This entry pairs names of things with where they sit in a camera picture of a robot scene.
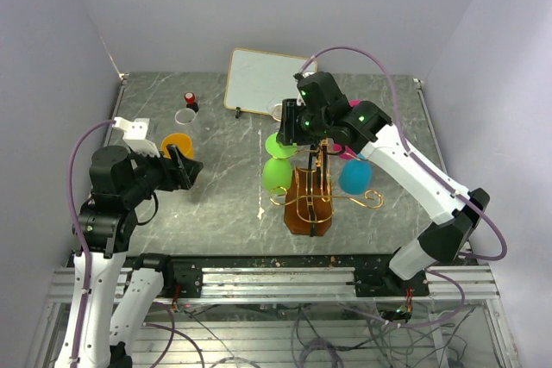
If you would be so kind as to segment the orange wine glass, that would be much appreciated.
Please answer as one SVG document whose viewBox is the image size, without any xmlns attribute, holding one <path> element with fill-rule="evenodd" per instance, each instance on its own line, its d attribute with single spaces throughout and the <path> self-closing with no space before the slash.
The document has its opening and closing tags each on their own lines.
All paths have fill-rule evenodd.
<svg viewBox="0 0 552 368">
<path fill-rule="evenodd" d="M 189 135 L 182 133 L 169 134 L 161 143 L 161 150 L 166 158 L 170 157 L 167 149 L 169 145 L 175 145 L 186 158 L 195 159 L 194 147 Z"/>
</svg>

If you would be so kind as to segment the clear wine glass back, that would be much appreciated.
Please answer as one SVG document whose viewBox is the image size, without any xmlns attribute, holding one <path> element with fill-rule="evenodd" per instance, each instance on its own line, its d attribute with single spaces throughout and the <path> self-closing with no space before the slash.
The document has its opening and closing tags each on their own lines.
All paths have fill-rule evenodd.
<svg viewBox="0 0 552 368">
<path fill-rule="evenodd" d="M 274 98 L 267 104 L 268 114 L 276 121 L 281 121 L 282 98 Z"/>
</svg>

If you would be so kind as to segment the clear wine glass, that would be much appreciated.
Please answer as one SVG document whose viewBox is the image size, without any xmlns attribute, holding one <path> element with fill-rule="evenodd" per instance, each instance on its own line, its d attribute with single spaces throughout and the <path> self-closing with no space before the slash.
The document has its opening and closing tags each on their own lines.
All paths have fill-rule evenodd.
<svg viewBox="0 0 552 368">
<path fill-rule="evenodd" d="M 174 115 L 174 122 L 179 132 L 188 134 L 193 132 L 198 125 L 197 113 L 189 108 L 179 109 Z"/>
<path fill-rule="evenodd" d="M 276 121 L 281 121 L 282 98 L 274 98 L 267 104 L 268 114 Z"/>
</svg>

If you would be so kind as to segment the clear wine glass front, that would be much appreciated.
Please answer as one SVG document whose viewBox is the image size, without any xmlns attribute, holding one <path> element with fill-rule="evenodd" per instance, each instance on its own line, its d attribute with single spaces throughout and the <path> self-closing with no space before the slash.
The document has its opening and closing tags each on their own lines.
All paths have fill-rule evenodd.
<svg viewBox="0 0 552 368">
<path fill-rule="evenodd" d="M 188 134 L 193 132 L 198 125 L 197 113 L 189 108 L 179 109 L 174 115 L 174 122 L 179 132 Z"/>
</svg>

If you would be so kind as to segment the green wine glass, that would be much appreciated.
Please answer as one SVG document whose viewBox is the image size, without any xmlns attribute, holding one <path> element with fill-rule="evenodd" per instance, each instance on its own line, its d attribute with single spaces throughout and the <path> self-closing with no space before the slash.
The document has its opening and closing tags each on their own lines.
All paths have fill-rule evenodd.
<svg viewBox="0 0 552 368">
<path fill-rule="evenodd" d="M 295 144 L 280 144 L 277 135 L 271 134 L 265 142 L 270 159 L 264 165 L 261 180 L 265 190 L 272 191 L 274 195 L 283 195 L 292 184 L 293 167 L 289 158 L 295 155 L 298 149 Z"/>
</svg>

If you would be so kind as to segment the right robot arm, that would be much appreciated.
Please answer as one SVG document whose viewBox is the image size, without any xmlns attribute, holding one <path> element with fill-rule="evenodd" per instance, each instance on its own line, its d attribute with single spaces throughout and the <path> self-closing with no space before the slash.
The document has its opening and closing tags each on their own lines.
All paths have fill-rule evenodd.
<svg viewBox="0 0 552 368">
<path fill-rule="evenodd" d="M 457 258 L 480 222 L 490 197 L 469 190 L 437 168 L 408 141 L 392 118 L 371 101 L 351 105 L 328 72 L 295 74 L 298 97 L 282 103 L 277 141 L 318 145 L 331 139 L 384 170 L 425 209 L 431 224 L 400 247 L 380 274 L 381 288 L 396 296 L 418 273 Z"/>
</svg>

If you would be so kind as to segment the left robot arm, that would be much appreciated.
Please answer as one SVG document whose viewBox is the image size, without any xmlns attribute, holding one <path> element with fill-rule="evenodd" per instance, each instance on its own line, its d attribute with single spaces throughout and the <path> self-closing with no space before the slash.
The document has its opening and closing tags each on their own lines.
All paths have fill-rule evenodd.
<svg viewBox="0 0 552 368">
<path fill-rule="evenodd" d="M 143 253 L 122 300 L 116 287 L 139 222 L 135 209 L 157 191 L 189 190 L 203 170 L 174 144 L 168 155 L 139 155 L 102 147 L 91 158 L 91 199 L 78 215 L 82 243 L 74 257 L 74 289 L 58 367 L 130 367 L 132 345 L 157 296 L 175 288 L 170 256 Z"/>
</svg>

